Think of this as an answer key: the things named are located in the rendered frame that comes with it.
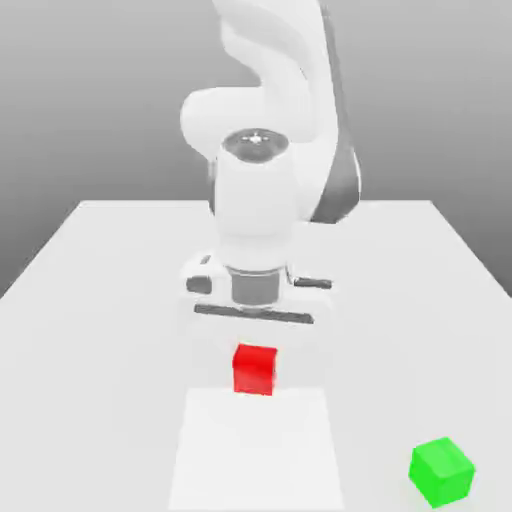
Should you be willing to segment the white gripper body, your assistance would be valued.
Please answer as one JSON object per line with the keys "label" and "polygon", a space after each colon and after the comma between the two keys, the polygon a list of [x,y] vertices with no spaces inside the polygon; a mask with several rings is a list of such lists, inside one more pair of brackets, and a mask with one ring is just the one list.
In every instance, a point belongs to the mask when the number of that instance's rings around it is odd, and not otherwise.
{"label": "white gripper body", "polygon": [[243,308],[199,295],[179,297],[179,331],[201,340],[307,338],[328,326],[333,302],[300,294],[268,308]]}

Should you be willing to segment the small red cube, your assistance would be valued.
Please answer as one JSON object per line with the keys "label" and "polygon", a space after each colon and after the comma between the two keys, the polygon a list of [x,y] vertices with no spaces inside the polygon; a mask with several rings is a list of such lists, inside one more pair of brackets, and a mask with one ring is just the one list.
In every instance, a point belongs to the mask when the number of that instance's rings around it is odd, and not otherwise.
{"label": "small red cube", "polygon": [[277,349],[239,344],[232,359],[235,392],[271,396],[275,382]]}

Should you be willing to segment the small green cube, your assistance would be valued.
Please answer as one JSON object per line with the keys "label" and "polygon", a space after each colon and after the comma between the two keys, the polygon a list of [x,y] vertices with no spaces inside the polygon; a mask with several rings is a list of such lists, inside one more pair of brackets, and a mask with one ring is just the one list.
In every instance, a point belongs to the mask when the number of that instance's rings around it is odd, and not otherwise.
{"label": "small green cube", "polygon": [[466,498],[475,473],[475,465],[459,446],[442,437],[413,448],[408,477],[436,509]]}

